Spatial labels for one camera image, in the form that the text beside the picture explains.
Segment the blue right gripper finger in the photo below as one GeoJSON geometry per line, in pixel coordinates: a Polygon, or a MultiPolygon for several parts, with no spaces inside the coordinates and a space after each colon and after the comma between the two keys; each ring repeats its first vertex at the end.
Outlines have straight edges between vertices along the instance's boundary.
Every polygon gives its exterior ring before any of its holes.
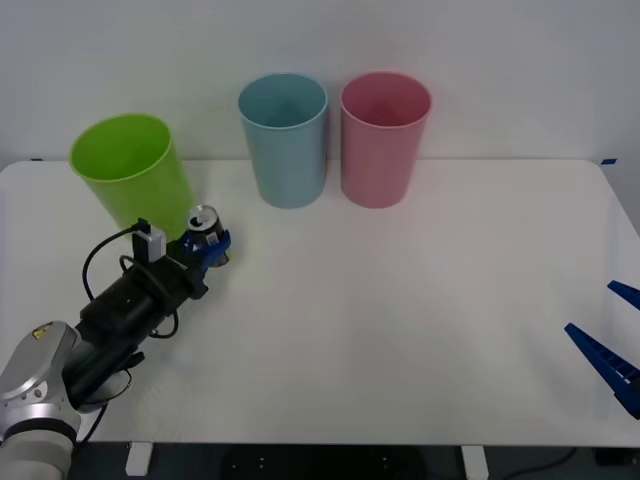
{"type": "Polygon", "coordinates": [[[624,299],[637,310],[640,310],[640,291],[618,281],[611,281],[607,288],[624,299]]]}
{"type": "Polygon", "coordinates": [[[564,328],[591,366],[612,390],[614,397],[636,420],[639,419],[639,369],[573,323],[564,328]]]}

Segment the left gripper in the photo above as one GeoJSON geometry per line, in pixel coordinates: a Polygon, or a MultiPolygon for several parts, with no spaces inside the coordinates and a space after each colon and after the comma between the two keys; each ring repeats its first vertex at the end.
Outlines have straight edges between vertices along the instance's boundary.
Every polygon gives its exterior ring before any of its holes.
{"type": "Polygon", "coordinates": [[[210,243],[203,233],[188,229],[176,241],[175,258],[166,255],[148,263],[129,257],[128,274],[162,306],[181,306],[187,299],[198,300],[208,292],[204,274],[228,262],[230,246],[228,230],[216,233],[210,243]]]}

